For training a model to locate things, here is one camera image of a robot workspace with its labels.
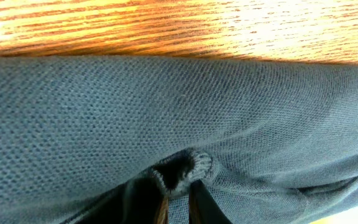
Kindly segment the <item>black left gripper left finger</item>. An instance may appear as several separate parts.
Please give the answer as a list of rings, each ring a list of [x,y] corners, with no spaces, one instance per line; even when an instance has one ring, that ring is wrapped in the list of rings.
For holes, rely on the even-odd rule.
[[[168,198],[150,178],[131,180],[79,224],[167,224]]]

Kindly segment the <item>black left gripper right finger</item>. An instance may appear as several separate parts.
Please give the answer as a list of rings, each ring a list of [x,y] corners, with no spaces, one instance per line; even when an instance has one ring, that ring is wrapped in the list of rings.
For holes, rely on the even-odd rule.
[[[201,180],[190,185],[189,224],[232,224]]]

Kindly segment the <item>blue polo shirt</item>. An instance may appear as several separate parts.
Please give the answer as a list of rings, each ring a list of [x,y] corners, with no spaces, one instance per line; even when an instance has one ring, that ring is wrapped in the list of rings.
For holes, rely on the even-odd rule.
[[[0,58],[0,223],[75,223],[145,176],[171,223],[196,180],[233,223],[358,206],[358,66]]]

